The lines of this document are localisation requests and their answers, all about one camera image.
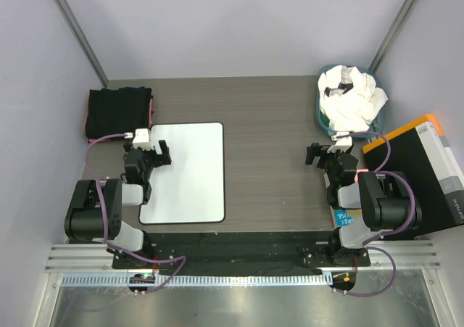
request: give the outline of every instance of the white wall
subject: white wall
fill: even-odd
[[[109,79],[368,67],[404,0],[68,0]]]
[[[53,0],[0,0],[0,325],[30,326],[101,87]]]
[[[378,76],[390,101],[387,130],[434,112],[464,169],[464,0],[419,0]],[[464,326],[464,227],[430,236],[450,279],[459,326]]]

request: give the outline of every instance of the crumpled white fabric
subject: crumpled white fabric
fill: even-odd
[[[335,131],[367,131],[388,97],[383,89],[376,87],[371,75],[361,73],[356,67],[349,72],[353,89],[341,94],[343,91],[336,89],[342,72],[343,78],[347,78],[347,70],[350,69],[339,65],[319,77],[319,107],[330,121],[329,128]],[[333,89],[329,96],[324,94],[326,88]]]

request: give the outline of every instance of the blue basket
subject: blue basket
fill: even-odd
[[[318,74],[318,80],[319,80],[320,75],[329,71],[331,68],[335,66],[338,66],[338,65],[327,65],[327,66],[322,67]],[[370,70],[365,69],[363,67],[357,67],[357,69],[362,73],[367,73],[368,75],[372,75],[374,77],[374,80],[376,81],[376,86],[381,88],[380,80],[378,79],[375,73],[372,73]],[[321,128],[324,129],[324,131],[326,131],[328,135],[333,135],[335,133],[335,130],[330,129],[328,127],[329,119],[327,118],[326,115],[324,115],[320,111],[319,96],[320,96],[319,88],[316,86],[316,118],[318,119],[318,122]],[[369,131],[374,131],[376,133],[382,133],[382,131],[384,130],[384,126],[385,126],[385,106],[383,106],[380,109],[380,111],[378,111],[377,117],[370,124]]]

